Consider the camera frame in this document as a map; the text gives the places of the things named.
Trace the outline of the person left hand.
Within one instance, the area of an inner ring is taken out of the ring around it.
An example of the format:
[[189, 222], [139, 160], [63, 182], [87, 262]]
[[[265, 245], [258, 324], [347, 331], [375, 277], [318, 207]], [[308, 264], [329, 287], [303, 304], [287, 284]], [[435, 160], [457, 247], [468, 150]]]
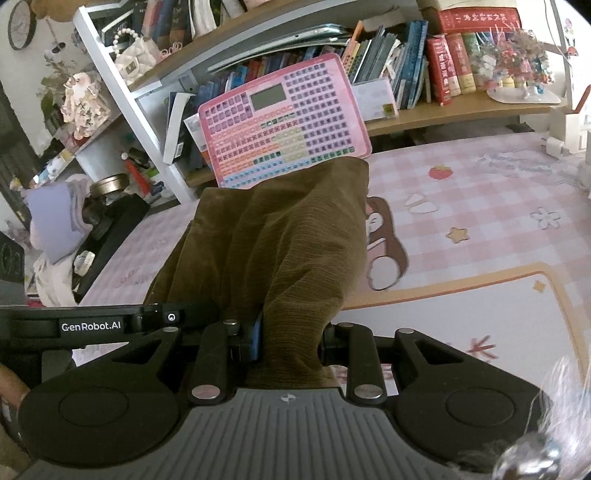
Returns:
[[30, 388], [5, 365], [0, 366], [1, 418], [10, 430], [19, 429], [18, 411]]

